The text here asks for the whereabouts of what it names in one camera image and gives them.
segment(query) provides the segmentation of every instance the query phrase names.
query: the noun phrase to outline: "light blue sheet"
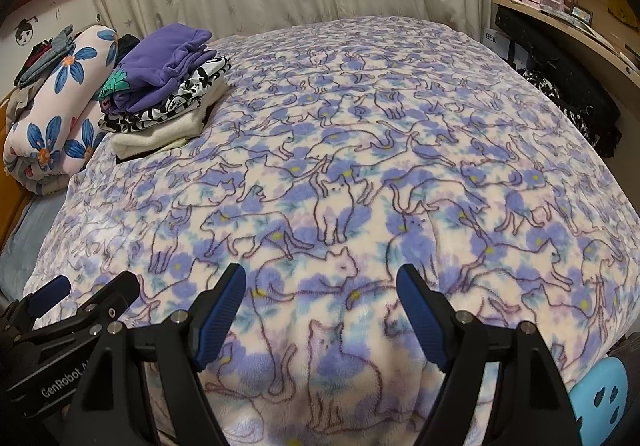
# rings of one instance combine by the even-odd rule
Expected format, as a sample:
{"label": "light blue sheet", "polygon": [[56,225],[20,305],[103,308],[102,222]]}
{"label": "light blue sheet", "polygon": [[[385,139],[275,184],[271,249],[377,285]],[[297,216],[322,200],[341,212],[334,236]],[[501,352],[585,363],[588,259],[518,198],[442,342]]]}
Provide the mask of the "light blue sheet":
{"label": "light blue sheet", "polygon": [[66,190],[36,196],[22,212],[20,222],[0,254],[0,289],[9,299],[22,298],[24,284],[38,259],[40,246],[65,203]]}

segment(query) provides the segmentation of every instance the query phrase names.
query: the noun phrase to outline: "cardboard box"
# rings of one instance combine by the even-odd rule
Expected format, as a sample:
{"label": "cardboard box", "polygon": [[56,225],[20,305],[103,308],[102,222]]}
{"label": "cardboard box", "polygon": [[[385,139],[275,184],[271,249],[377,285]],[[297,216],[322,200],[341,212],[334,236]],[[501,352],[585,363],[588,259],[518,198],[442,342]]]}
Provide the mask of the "cardboard box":
{"label": "cardboard box", "polygon": [[509,58],[509,44],[511,40],[494,29],[485,29],[482,36],[482,45],[495,52],[500,58]]}
{"label": "cardboard box", "polygon": [[[516,70],[530,69],[533,66],[532,58],[523,47],[494,29],[484,30],[482,44],[495,52],[500,58],[509,62]],[[510,52],[513,54],[513,58],[509,58]]]}

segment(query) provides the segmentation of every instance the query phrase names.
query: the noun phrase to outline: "screw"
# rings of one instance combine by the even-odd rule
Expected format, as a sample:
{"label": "screw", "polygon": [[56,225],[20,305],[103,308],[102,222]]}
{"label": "screw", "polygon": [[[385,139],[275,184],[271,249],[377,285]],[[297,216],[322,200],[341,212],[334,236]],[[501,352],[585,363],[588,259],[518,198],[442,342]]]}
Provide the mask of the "screw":
{"label": "screw", "polygon": [[117,334],[118,332],[120,332],[122,330],[123,327],[124,327],[124,325],[122,323],[120,323],[119,321],[112,321],[111,323],[109,323],[107,325],[107,332],[109,334]]}
{"label": "screw", "polygon": [[171,313],[171,316],[169,316],[169,318],[171,318],[171,321],[174,323],[182,323],[183,321],[186,321],[188,317],[189,317],[189,313],[182,309],[173,311]]}
{"label": "screw", "polygon": [[532,335],[536,333],[536,326],[530,321],[523,321],[520,324],[520,330],[525,334]]}
{"label": "screw", "polygon": [[97,323],[89,329],[89,334],[91,334],[91,336],[97,336],[98,334],[100,334],[101,331],[102,331],[102,325]]}
{"label": "screw", "polygon": [[460,323],[471,323],[474,320],[474,315],[469,311],[458,311],[456,312],[456,320]]}

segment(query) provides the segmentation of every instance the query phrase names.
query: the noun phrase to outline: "cartoon face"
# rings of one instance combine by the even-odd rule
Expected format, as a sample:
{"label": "cartoon face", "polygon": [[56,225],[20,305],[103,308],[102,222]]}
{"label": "cartoon face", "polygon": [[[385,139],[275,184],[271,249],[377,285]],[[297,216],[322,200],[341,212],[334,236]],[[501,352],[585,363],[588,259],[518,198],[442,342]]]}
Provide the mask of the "cartoon face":
{"label": "cartoon face", "polygon": [[15,31],[15,42],[20,45],[27,45],[33,38],[33,27],[29,22],[21,23]]}

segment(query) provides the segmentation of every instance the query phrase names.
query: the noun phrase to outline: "fleece blanket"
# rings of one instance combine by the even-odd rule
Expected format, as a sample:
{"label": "fleece blanket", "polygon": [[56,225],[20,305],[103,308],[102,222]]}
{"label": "fleece blanket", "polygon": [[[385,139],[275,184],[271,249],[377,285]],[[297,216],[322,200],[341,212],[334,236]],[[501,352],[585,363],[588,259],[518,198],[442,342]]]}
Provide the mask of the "fleece blanket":
{"label": "fleece blanket", "polygon": [[[130,270],[142,294],[123,320],[142,325],[242,264],[200,378],[232,445],[413,444],[442,375],[396,295],[405,262],[456,310],[535,322],[567,388],[638,316],[635,211],[560,110],[465,34],[372,17],[213,48],[234,67],[202,135],[119,165],[101,145],[25,292],[69,277],[48,323]],[[149,384],[171,433],[154,369]]]}
{"label": "fleece blanket", "polygon": [[65,188],[93,155],[104,137],[94,93],[111,73],[117,52],[113,29],[88,28],[7,133],[4,165],[28,190],[48,194]]}

